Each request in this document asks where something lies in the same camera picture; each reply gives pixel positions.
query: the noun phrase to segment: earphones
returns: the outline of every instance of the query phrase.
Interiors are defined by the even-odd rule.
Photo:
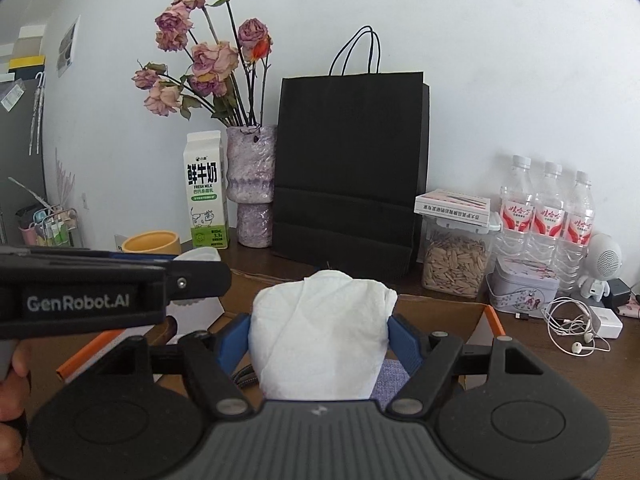
[[[576,306],[581,314],[575,319],[564,319],[559,320],[553,317],[554,312],[562,305],[570,303]],[[593,314],[589,307],[581,301],[574,300],[573,298],[557,298],[549,303],[547,308],[544,308],[542,311],[543,317],[546,321],[546,329],[549,334],[549,339],[551,342],[556,345],[556,347],[564,352],[567,355],[572,355],[574,357],[588,357],[593,354],[596,350],[601,352],[611,352],[611,346],[609,342],[600,337],[598,334],[593,331]],[[571,346],[571,351],[565,350],[562,348],[554,339],[551,332],[554,332],[559,336],[583,336],[584,344],[576,341]],[[598,348],[596,346],[596,338],[602,339],[607,348]]]

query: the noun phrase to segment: folded white cloth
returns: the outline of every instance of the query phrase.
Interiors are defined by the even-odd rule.
[[[321,270],[260,291],[249,351],[268,399],[369,399],[398,295],[373,280]]]

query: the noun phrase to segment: white cable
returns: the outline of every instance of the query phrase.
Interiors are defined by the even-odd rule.
[[[559,322],[557,319],[554,319],[553,317],[554,312],[560,306],[567,303],[571,303],[575,305],[578,309],[580,309],[581,314],[575,319],[563,319],[562,322]],[[591,354],[593,354],[596,350],[603,351],[603,352],[611,352],[611,345],[609,344],[609,341],[602,338],[601,336],[599,336],[593,331],[593,321],[592,321],[593,316],[591,314],[591,310],[583,302],[574,300],[573,298],[567,298],[567,297],[556,298],[551,303],[549,303],[548,307],[542,309],[542,316],[546,321],[546,330],[549,334],[549,339],[551,339],[551,342],[554,345],[556,345],[556,347],[558,347],[558,349],[564,352],[565,354],[571,355],[574,357],[588,357]],[[593,339],[591,343],[593,343],[593,346],[584,347],[585,350],[591,350],[591,351],[588,354],[582,354],[582,353],[576,354],[573,352],[569,352],[568,350],[565,350],[554,339],[553,335],[551,334],[552,330],[558,336],[566,336],[566,335],[585,336],[587,334],[592,334]],[[606,343],[607,348],[597,348],[596,338],[602,339]]]

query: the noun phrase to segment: white bottle cap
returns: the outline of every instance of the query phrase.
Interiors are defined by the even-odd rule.
[[[551,175],[562,175],[562,166],[554,162],[545,162],[545,173]]]
[[[580,184],[591,183],[591,180],[589,180],[589,174],[585,173],[584,171],[578,171],[578,173],[575,174],[575,181],[579,182]]]
[[[528,156],[513,155],[513,165],[528,170],[531,167],[531,159]]]

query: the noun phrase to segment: purple textured vase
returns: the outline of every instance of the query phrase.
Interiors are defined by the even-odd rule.
[[[271,204],[238,204],[238,242],[246,247],[271,247]]]
[[[273,202],[276,126],[230,126],[226,196],[238,204]]]

